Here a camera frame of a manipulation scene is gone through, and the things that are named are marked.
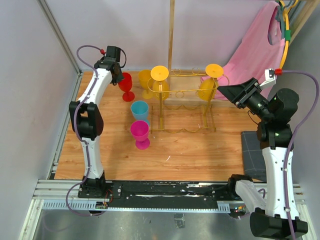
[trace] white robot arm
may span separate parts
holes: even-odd
[[[98,106],[107,86],[111,83],[115,86],[124,79],[119,64],[120,54],[119,47],[108,46],[103,58],[94,65],[95,73],[83,95],[69,104],[72,129],[75,131],[76,126],[85,162],[79,198],[99,198],[106,194],[106,179],[100,157],[100,135],[104,121]]]
[[[92,87],[92,84],[95,80],[95,75],[92,76],[92,79],[86,88],[85,92],[82,94],[82,96],[78,99],[78,101],[82,101],[87,97],[85,104],[94,103],[97,106],[99,106],[101,98],[107,88],[107,86],[112,81],[112,75],[111,72],[103,69],[98,68],[98,78],[97,81],[91,90],[90,95],[88,95],[89,89]],[[85,172],[84,175],[87,174],[88,168],[89,168],[89,179],[99,179],[104,173],[104,168],[101,163],[101,157],[100,157],[100,136],[97,136],[94,140],[92,140],[89,137],[83,137],[83,140],[88,143],[88,151],[90,156],[90,168],[88,167],[88,156],[86,153],[86,143],[81,142],[83,155],[84,155],[84,162],[85,162]]]
[[[288,149],[293,135],[288,122],[298,109],[299,96],[291,89],[282,88],[268,101],[260,92],[264,87],[274,85],[275,71],[267,69],[265,76],[267,82],[261,85],[258,80],[252,78],[239,85],[218,87],[218,90],[238,108],[248,107],[261,119],[256,133],[266,166],[266,200],[257,192],[248,176],[232,175],[228,181],[229,191],[234,198],[241,198],[251,213],[250,228],[254,236],[292,239],[287,212],[290,212],[295,237],[308,232],[308,224],[299,220],[291,171],[293,147]],[[284,175],[287,189],[284,187]]]

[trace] blue plastic cup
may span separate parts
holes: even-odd
[[[149,115],[149,106],[145,101],[135,101],[132,103],[131,112],[136,120],[145,121],[150,126],[150,122],[147,119]]]

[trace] yellow goblet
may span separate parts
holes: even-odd
[[[154,81],[153,86],[152,86],[152,90],[157,92],[154,93],[156,98],[160,98],[160,92],[162,88],[162,91],[169,91],[169,84],[166,81]],[[162,94],[162,100],[166,100],[169,97],[169,92],[163,92]]]
[[[210,77],[209,79],[205,80],[201,83],[199,91],[197,95],[199,98],[205,101],[211,101],[216,94],[217,87],[218,87],[218,80],[217,78],[221,77],[224,74],[224,69],[219,66],[218,64],[209,64],[205,68],[205,73]]]
[[[157,92],[155,96],[159,99],[162,91],[169,91],[169,84],[165,81],[169,76],[169,70],[165,66],[155,66],[151,70],[151,77],[155,80],[152,86],[152,90]],[[169,92],[163,92],[161,94],[162,100],[166,100],[169,97]]]
[[[154,80],[151,77],[151,70],[144,69],[144,70],[140,71],[138,74],[138,78],[139,78],[139,82],[140,82],[141,87],[144,88],[144,90],[142,92],[142,97],[144,99],[151,99],[154,96],[154,93],[149,90],[149,88],[151,89],[152,85],[154,84]]]

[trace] gray wall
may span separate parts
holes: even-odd
[[[320,5],[289,47],[284,70],[302,70],[313,74],[320,81]],[[285,74],[277,79],[271,94],[280,88],[290,88],[299,94],[298,111],[290,125],[296,125],[308,113],[315,99],[315,84],[312,79],[297,74]],[[300,183],[307,207],[320,237],[320,102],[314,113],[300,128],[294,142],[293,179]]]
[[[126,51],[127,69],[168,64],[170,0],[47,2],[73,53],[84,44],[116,45]],[[225,65],[266,3],[176,0],[172,66],[204,69],[210,63]],[[97,61],[91,49],[84,49],[81,56],[89,63]]]
[[[57,147],[76,73],[36,0],[1,0],[0,239],[18,239]]]

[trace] pink towel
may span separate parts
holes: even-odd
[[[280,23],[275,20],[278,3],[269,1],[255,17],[230,61],[223,67],[230,85],[237,85],[256,78],[261,84],[265,81],[265,69],[279,68],[284,52],[285,39],[281,39]],[[268,40],[270,34],[272,45]],[[225,77],[220,77],[219,85],[228,85]],[[271,88],[262,91],[268,97]],[[220,92],[215,99],[227,100]]]

